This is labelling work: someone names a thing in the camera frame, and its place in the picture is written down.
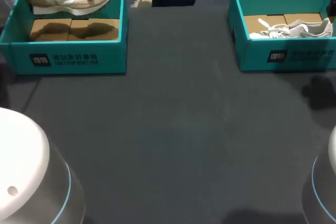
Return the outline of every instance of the white shoelace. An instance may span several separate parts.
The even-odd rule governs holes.
[[[269,26],[265,21],[261,18],[258,21],[267,28],[267,31],[260,31],[259,34],[268,35],[269,38],[282,38],[284,35],[289,35],[290,31],[288,28],[282,27],[277,28],[277,26],[287,26],[287,24],[279,24],[274,26]]]

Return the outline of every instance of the shoe box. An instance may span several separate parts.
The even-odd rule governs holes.
[[[0,49],[16,74],[125,73],[127,42],[125,0],[84,16],[34,15],[26,0],[16,0]]]
[[[336,26],[328,38],[251,39],[249,34],[297,19],[321,22],[330,0],[230,0],[228,22],[241,71],[311,71],[336,69]]]

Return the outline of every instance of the cardboard divider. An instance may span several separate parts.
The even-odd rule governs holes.
[[[284,14],[287,24],[291,24],[298,19],[304,22],[321,22],[322,18],[319,13],[295,13],[295,14]]]
[[[30,41],[118,40],[119,19],[37,19]]]

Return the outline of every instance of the printed logo on box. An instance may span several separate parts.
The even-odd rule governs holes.
[[[51,66],[47,54],[30,54],[29,57],[35,67]]]
[[[286,55],[287,50],[272,50],[269,52],[267,62],[284,62]]]

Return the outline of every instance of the table surface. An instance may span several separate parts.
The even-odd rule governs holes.
[[[131,9],[126,75],[6,77],[2,105],[78,175],[85,224],[303,223],[336,73],[240,72],[226,13]]]

